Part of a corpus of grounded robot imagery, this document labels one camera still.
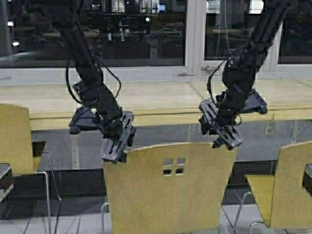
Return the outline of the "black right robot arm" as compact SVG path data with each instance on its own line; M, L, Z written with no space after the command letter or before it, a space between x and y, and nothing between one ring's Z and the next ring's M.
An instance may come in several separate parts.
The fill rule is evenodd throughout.
M254 89L256 74L264 64L273 45L277 31L297 0L267 0L258 23L246 44L237 49L237 56L230 56L222 73L226 90L202 101L199 119L203 135L217 135L213 148L225 145L228 150L242 144L243 138L236 129L236 118L244 113L268 112L267 104Z

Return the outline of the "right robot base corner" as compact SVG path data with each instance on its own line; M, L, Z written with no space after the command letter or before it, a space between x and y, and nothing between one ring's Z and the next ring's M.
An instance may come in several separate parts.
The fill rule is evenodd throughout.
M307 164L305 166L302 184L303 188L312 195L312 164Z

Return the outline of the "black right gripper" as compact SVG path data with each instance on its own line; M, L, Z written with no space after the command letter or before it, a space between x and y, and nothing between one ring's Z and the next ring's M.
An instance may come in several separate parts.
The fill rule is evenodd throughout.
M242 144L243 138L234 127L236 125L235 121L227 125L219 124L218 109L211 98L202 101L199 109L202 112L202 116L198 120L202 134L218 135L218 138L213 142L212 148L220 148L225 145L227 149L233 149Z

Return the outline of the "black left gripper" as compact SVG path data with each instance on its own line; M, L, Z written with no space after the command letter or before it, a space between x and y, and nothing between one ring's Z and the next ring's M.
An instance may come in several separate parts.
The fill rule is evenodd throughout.
M113 129L106 129L103 136L100 156L104 162L126 163L127 147L132 147L136 128L133 126L134 114L124 111L122 117L113 122Z

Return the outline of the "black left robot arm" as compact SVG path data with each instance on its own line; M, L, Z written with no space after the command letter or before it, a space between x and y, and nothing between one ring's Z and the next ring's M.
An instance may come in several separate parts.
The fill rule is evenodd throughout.
M80 27L82 0L27 0L26 9L40 13L59 32L72 59L80 81L68 91L81 106L69 123L70 134L99 130L103 145L101 158L105 162L126 163L126 147L133 144L136 129L134 115L124 111L116 96L104 84L103 71L88 47Z

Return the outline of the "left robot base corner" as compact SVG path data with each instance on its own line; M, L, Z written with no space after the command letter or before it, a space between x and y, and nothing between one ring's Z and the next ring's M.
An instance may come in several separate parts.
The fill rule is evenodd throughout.
M2 202L14 187L12 167L9 163L0 164L0 201Z

